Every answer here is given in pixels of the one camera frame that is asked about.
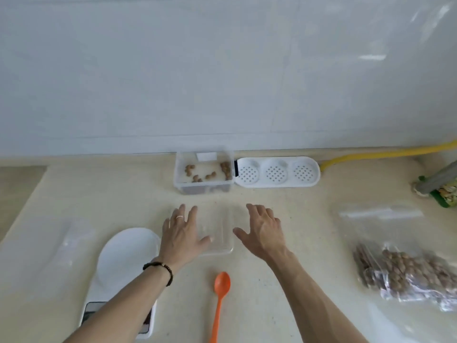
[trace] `beige countertop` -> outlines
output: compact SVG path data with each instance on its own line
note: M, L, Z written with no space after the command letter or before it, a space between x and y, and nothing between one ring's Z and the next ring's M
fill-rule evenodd
M60 265L66 270L62 278L67 279L61 279L65 286L55 296L40 296L30 291L33 286L25 286L1 299L2 341L61 342L76 329L98 254L117 232L145 226L160 236L163 220L180 203L188 207L226 205L235 212L234 225L248 229L247 202L273 208L283 221L289 248L370 342L441 343L457 339L457 314L442 313L432 305L385 301L364 288L357 279L351 252L330 215L330 209L342 202L408 201L424 212L432 226L417 231L418 238L431 248L457 250L456 211L440 208L410 190L409 183L424 174L414 159L335 165L311 188L233 186L228 193L195 196L184 196L174 189L173 167L173 155L60 161L49 166L2 246L29 235L36 242L28 244L24 257L49 248L46 243L58 234L59 225L43 223L43 219L80 219L85 222L81 231L86 234L71 251L72 258ZM227 271L232 280L221 312L220 342L301 342L272 272L238 241L230 255L201 257L176 276L158 300L149 341L208 341L217 302L212 284L219 271Z

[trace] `orange spoon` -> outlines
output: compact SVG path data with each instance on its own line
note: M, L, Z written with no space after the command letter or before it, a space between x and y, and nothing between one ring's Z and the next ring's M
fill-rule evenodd
M219 331L219 316L221 313L222 299L230 290L230 277L227 272L220 272L214 281L214 292L218 296L218 306L216 308L216 315L214 316L213 333L209 343L218 342L218 331Z

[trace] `hand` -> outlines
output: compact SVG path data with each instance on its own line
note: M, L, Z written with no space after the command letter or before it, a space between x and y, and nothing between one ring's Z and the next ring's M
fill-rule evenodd
M198 239L197 206L192 207L187 221L184 220L185 212L186 206L182 204L173 211L170 219L165 219L159 256L154 258L154 261L170 267L174 274L204 252L212 241L210 236Z
M233 233L251 253L269 262L273 254L286 249L281 221L275 218L270 208L265 209L264 206L250 203L246 207L249 211L251 231L247 234L235 227Z

